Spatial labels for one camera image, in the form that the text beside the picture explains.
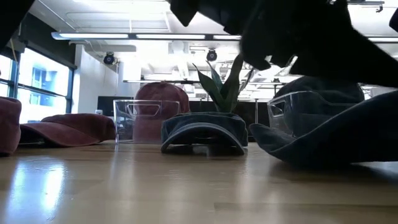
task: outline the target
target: window frame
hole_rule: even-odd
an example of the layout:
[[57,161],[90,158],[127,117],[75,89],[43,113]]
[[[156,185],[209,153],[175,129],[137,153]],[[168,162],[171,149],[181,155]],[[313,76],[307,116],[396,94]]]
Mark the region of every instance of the window frame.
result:
[[[38,54],[41,54],[44,57],[47,57],[46,55],[36,51],[35,49],[32,49],[30,47],[26,47],[29,50],[32,50]],[[42,93],[42,94],[46,94],[46,95],[50,95],[50,96],[54,96],[54,97],[62,97],[66,99],[67,105],[66,105],[66,113],[71,113],[72,112],[72,91],[73,91],[73,77],[75,75],[75,69],[69,67],[68,65],[65,65],[63,63],[60,63],[58,61],[55,61],[61,65],[64,65],[66,67],[69,68],[69,77],[68,77],[68,90],[67,90],[67,95],[63,96],[61,94],[52,92],[52,91],[48,91],[48,90],[43,90],[41,88],[36,88],[33,86],[28,86],[28,85],[24,85],[24,84],[20,84],[18,83],[18,79],[19,79],[19,63],[21,62],[21,53],[15,51],[15,55],[16,55],[16,59],[17,61],[15,61],[15,58],[13,55],[10,55],[9,50],[5,50],[3,52],[0,53],[0,55],[7,57],[9,59],[11,59],[11,74],[10,74],[10,79],[9,80],[5,80],[3,78],[0,78],[0,83],[1,84],[6,84],[8,86],[8,97],[10,98],[17,98],[18,97],[18,89],[25,89],[25,90],[30,90],[36,93]]]

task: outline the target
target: gray cap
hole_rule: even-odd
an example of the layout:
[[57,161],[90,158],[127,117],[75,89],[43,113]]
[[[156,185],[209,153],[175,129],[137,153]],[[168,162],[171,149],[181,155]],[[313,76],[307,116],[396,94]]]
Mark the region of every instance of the gray cap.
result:
[[163,122],[162,152],[170,144],[219,144],[235,147],[244,154],[248,131],[241,117],[232,113],[204,112],[179,114]]

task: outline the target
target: wooden tabletop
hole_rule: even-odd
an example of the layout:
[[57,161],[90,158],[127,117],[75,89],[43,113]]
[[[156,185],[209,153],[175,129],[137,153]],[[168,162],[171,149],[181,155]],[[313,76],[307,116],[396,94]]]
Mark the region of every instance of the wooden tabletop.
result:
[[398,163],[310,172],[113,142],[0,159],[0,223],[398,223]]

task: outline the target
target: white wall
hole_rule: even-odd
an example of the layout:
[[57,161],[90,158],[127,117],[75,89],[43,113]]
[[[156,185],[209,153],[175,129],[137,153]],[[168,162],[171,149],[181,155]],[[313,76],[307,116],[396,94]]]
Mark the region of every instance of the white wall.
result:
[[98,96],[135,96],[137,83],[123,83],[116,72],[76,46],[72,113],[94,113]]

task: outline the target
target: ceiling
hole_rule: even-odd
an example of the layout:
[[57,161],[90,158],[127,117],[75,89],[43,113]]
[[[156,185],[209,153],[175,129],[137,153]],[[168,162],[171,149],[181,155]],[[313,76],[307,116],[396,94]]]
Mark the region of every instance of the ceiling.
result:
[[[354,28],[371,36],[398,37],[389,26],[389,19],[398,7],[397,0],[384,0],[383,10],[379,6],[349,6]],[[184,27],[171,13],[169,4],[163,0],[36,0],[30,13],[59,32],[149,32],[178,34],[226,34],[223,27],[201,14]],[[185,64],[186,70],[208,70],[206,51],[216,49],[217,62],[233,60],[238,53],[237,42],[190,41],[185,43],[185,55],[170,53],[171,41],[150,40],[100,40],[84,42],[86,51],[101,60],[104,52],[115,51],[122,61],[138,60],[143,73],[172,74]],[[398,57],[398,44],[383,44],[380,47]],[[205,51],[193,51],[194,46],[205,47]],[[276,67],[256,74],[257,80],[273,79],[281,68]],[[289,81],[296,77],[282,77]]]

